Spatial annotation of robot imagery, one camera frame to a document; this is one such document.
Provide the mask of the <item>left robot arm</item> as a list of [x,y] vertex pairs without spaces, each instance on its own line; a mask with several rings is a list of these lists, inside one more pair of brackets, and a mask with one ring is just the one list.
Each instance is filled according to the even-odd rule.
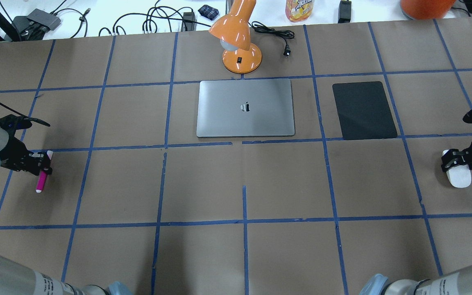
[[[31,152],[15,137],[18,129],[27,129],[34,118],[21,114],[0,119],[0,168],[29,172],[39,177],[42,189],[45,178],[51,174],[51,153]],[[108,287],[88,284],[76,287],[33,270],[0,255],[0,295],[130,295],[131,291],[121,282]]]

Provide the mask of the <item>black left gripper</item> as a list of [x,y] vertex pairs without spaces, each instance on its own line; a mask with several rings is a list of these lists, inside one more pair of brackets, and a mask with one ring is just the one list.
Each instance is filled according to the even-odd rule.
[[51,175],[52,167],[44,167],[46,159],[52,159],[52,152],[32,152],[23,142],[10,136],[0,150],[0,167],[9,170],[30,172],[33,175]]

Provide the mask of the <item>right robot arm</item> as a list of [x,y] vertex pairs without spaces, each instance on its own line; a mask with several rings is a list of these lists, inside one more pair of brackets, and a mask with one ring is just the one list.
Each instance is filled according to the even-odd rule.
[[468,136],[410,138],[408,156],[402,158],[404,175],[384,166],[369,174],[396,196],[405,184],[404,205],[391,216],[341,221],[341,248],[350,294],[358,294],[377,273],[398,280],[436,279],[472,265],[472,182],[455,188],[440,169],[442,151],[464,149]]

